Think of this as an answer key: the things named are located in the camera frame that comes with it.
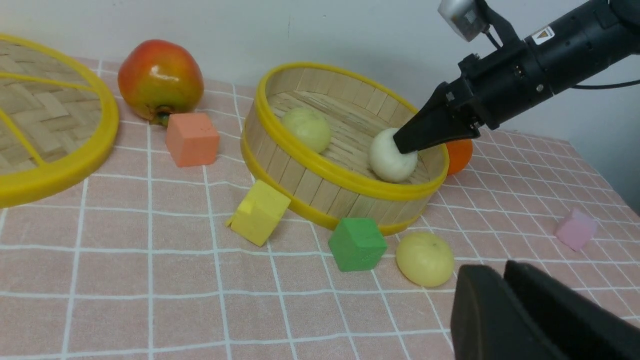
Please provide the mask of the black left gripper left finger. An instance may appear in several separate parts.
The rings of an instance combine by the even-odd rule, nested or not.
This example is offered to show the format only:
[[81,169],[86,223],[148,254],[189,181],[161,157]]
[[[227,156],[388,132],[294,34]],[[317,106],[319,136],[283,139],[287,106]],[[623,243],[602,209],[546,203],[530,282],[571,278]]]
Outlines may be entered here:
[[462,265],[450,331],[457,360],[567,360],[506,281],[485,265]]

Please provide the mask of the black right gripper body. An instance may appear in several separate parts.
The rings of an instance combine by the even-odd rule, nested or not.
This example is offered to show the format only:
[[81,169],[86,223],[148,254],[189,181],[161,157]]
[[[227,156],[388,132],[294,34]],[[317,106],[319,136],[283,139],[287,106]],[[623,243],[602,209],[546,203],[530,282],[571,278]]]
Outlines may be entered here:
[[553,97],[553,87],[531,43],[516,41],[483,58],[469,55],[458,64],[461,74],[445,85],[445,132],[495,130],[519,114]]

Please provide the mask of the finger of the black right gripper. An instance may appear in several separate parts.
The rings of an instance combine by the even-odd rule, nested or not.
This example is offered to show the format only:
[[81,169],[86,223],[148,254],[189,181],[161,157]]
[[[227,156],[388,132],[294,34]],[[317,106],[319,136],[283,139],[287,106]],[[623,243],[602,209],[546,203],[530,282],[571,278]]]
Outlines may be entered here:
[[425,105],[393,135],[398,152],[409,154],[480,137],[475,120],[455,107],[453,98],[451,84],[441,82]]

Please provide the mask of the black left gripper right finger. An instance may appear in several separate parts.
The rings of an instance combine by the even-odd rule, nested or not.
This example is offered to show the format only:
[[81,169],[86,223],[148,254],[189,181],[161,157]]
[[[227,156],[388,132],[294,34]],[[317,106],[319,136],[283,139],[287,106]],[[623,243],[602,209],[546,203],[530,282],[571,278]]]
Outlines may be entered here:
[[639,329],[532,264],[508,260],[503,278],[526,312],[571,360],[638,360]]

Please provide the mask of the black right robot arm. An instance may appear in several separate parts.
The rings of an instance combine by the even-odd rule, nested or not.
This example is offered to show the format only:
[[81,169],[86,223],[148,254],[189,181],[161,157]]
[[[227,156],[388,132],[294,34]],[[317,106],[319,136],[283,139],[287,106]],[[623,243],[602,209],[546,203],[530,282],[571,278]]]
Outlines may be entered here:
[[438,12],[468,42],[492,38],[491,28],[500,42],[486,57],[461,60],[460,76],[439,84],[393,135],[402,154],[476,139],[480,127],[498,129],[567,89],[585,89],[584,80],[639,53],[637,0],[589,0],[523,39],[484,0],[443,0]]

